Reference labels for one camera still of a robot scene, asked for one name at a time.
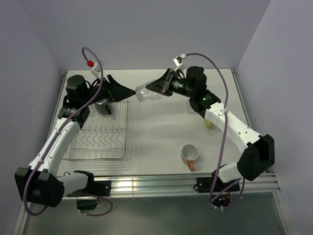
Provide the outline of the clear round glass cup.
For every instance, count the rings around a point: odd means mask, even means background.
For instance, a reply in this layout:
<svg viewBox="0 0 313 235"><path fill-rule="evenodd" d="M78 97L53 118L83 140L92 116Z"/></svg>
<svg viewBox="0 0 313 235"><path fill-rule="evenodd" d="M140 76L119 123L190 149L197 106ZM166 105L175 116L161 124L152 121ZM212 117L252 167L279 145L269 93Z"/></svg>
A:
<svg viewBox="0 0 313 235"><path fill-rule="evenodd" d="M160 94L148 90L146 88L147 85L148 83L145 83L135 88L137 100L139 102L146 102L161 99Z"/></svg>

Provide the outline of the small clear glass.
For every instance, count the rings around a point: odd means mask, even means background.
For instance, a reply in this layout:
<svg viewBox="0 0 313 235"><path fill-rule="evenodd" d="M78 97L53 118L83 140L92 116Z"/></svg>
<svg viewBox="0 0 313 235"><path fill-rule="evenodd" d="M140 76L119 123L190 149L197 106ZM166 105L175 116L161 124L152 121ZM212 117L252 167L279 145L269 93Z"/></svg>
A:
<svg viewBox="0 0 313 235"><path fill-rule="evenodd" d="M191 104L190 104L190 101L189 100L187 100L187 102L186 102L186 109L187 109L187 113L188 114L194 114L195 112L194 112L194 110L192 109L192 107L191 107Z"/></svg>

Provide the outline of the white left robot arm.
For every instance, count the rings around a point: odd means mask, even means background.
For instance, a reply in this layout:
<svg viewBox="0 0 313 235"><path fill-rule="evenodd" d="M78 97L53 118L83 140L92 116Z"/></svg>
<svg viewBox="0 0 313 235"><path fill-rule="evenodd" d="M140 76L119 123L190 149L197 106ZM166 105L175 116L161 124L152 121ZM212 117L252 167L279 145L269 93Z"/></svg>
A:
<svg viewBox="0 0 313 235"><path fill-rule="evenodd" d="M15 181L24 204L35 203L56 207L63 197L76 191L91 195L95 191L94 175L76 170L72 174L57 177L57 171L72 140L81 131L90 114L91 104L123 101L135 91L127 88L111 75L90 85L81 75L67 79L66 95L56 125L50 137L35 159L27 167L19 167Z"/></svg>

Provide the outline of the pale yellow mug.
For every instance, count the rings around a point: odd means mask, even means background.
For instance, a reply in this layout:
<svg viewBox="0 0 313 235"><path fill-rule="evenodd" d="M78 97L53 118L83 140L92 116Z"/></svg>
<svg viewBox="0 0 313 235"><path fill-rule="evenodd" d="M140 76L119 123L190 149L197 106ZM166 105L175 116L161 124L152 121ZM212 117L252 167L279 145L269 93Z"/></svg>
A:
<svg viewBox="0 0 313 235"><path fill-rule="evenodd" d="M204 119L203 123L205 125L205 128L207 128L207 129L215 127L215 125L211 121L209 121L207 119Z"/></svg>

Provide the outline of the aluminium rail frame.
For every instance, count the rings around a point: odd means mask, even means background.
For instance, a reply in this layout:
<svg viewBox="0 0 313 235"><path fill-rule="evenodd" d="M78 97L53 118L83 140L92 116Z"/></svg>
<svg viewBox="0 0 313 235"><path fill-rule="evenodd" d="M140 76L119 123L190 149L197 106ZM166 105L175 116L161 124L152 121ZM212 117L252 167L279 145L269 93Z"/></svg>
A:
<svg viewBox="0 0 313 235"><path fill-rule="evenodd" d="M242 198L233 207L214 210L207 193L197 193L198 177L218 162L222 133L205 128L187 113L180 96L140 103L128 101L125 158L118 161L62 161L58 172L83 169L98 181L110 180L112 212L89 217L77 212L76 198L64 198L40 216L20 210L16 235L168 234L287 235L293 229L273 172L241 182ZM194 171L181 160L181 149L199 150Z"/></svg>

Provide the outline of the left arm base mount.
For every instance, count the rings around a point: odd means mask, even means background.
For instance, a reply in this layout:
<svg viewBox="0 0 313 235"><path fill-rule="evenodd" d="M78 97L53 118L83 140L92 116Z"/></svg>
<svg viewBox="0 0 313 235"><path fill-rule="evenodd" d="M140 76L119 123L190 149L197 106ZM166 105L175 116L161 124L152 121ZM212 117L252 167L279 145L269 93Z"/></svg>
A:
<svg viewBox="0 0 313 235"><path fill-rule="evenodd" d="M112 188L112 182L110 180L95 181L91 189L77 190L73 193L67 194L66 197L74 198L76 197L76 208L79 213L85 214L87 216L103 216L108 214L113 209L112 201L107 198L110 196ZM109 204L108 209L99 214L91 213L95 210L97 206L105 206L99 202L107 202Z"/></svg>

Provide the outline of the dark green ceramic mug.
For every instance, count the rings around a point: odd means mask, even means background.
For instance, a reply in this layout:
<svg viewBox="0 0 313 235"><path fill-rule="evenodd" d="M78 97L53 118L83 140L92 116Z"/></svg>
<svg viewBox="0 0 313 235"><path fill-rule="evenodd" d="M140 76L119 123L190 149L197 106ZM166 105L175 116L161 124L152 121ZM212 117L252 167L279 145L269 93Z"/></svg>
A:
<svg viewBox="0 0 313 235"><path fill-rule="evenodd" d="M97 112L101 115L111 115L112 104L107 100L101 100L99 102L94 103L94 106Z"/></svg>

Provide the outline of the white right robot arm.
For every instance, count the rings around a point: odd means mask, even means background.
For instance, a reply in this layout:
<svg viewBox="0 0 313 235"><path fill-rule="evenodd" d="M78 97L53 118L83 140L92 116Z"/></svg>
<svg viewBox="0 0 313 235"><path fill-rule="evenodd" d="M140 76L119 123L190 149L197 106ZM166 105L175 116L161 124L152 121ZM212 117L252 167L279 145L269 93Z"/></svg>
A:
<svg viewBox="0 0 313 235"><path fill-rule="evenodd" d="M275 163L274 139L271 135L261 135L234 114L225 104L207 89L204 68L192 66L184 78L173 69L146 85L152 92L164 96L180 94L189 98L191 108L202 118L217 126L237 146L241 157L237 162L226 164L216 170L212 187L221 191L233 180L245 178L253 181Z"/></svg>

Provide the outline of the pink mug white interior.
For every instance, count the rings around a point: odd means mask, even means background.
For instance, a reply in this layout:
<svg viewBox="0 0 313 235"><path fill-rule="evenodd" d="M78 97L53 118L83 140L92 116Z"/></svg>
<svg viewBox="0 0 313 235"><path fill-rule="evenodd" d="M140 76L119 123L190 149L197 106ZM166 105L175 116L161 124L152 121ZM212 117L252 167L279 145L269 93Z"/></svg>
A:
<svg viewBox="0 0 313 235"><path fill-rule="evenodd" d="M181 149L181 160L188 166L190 171L194 171L194 161L199 157L199 150L192 144L187 144Z"/></svg>

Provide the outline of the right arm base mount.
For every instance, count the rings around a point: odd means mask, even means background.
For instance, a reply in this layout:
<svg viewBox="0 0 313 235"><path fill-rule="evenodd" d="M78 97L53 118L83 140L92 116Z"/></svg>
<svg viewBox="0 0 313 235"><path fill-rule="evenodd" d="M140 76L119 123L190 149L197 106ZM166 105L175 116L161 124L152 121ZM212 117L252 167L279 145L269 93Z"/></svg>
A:
<svg viewBox="0 0 313 235"><path fill-rule="evenodd" d="M196 184L193 186L193 190L198 193L209 193L213 184L214 177L198 177L196 179ZM230 186L232 183L234 183L235 180L230 181L228 183L223 183L220 179L217 179L217 182L215 184L214 193L219 193L226 187ZM233 185L231 188L229 188L226 192L224 192L222 195L220 195L215 201L213 201L213 205L221 208L221 207L227 207L231 203L231 192L238 192L240 191L239 183Z"/></svg>

